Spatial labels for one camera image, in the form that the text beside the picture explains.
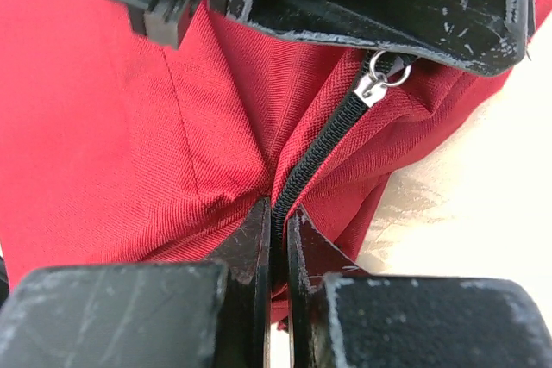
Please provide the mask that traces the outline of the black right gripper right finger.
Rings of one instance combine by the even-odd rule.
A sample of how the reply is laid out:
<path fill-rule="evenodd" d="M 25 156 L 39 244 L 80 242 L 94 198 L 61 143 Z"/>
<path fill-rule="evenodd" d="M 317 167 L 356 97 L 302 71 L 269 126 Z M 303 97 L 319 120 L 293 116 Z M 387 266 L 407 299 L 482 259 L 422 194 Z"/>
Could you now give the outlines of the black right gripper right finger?
<path fill-rule="evenodd" d="M 510 280 L 375 276 L 298 210 L 287 230 L 294 367 L 548 367 L 551 336 Z"/>

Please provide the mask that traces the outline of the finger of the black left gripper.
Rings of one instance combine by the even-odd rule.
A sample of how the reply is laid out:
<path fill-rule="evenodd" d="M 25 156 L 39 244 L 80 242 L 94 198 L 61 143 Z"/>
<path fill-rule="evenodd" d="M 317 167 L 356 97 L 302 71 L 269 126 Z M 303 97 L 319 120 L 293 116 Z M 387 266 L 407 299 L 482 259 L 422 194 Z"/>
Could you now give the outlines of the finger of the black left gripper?
<path fill-rule="evenodd" d="M 535 0 L 210 0 L 282 40 L 404 53 L 491 77 L 520 62 Z"/>

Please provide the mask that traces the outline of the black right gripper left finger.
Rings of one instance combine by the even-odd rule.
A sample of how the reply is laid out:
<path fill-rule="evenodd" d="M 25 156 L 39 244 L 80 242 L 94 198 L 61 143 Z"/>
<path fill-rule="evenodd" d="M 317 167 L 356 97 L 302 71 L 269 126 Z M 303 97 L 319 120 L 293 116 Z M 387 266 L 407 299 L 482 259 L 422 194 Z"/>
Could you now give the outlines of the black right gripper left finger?
<path fill-rule="evenodd" d="M 270 202 L 204 260 L 50 267 L 1 309 L 4 367 L 266 367 Z"/>

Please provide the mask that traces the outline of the red backpack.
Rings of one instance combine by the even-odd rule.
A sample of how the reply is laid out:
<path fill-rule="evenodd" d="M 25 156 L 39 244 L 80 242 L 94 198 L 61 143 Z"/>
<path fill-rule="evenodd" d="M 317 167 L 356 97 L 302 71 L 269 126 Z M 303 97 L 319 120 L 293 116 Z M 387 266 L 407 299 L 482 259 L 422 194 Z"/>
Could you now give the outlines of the red backpack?
<path fill-rule="evenodd" d="M 1 0 L 1 247 L 49 266 L 188 261 L 276 197 L 360 69 L 200 7 L 178 51 L 107 0 Z"/>

